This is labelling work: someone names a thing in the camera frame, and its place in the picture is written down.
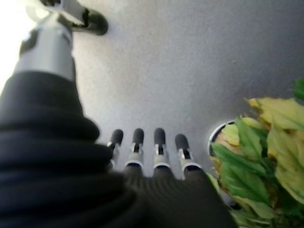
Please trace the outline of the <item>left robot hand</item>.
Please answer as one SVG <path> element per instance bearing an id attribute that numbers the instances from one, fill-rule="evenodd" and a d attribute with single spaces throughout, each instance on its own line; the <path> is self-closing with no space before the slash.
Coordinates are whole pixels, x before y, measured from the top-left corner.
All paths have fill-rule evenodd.
<path id="1" fill-rule="evenodd" d="M 206 173 L 116 172 L 84 116 L 70 22 L 57 9 L 21 43 L 0 95 L 3 228 L 234 228 Z"/>

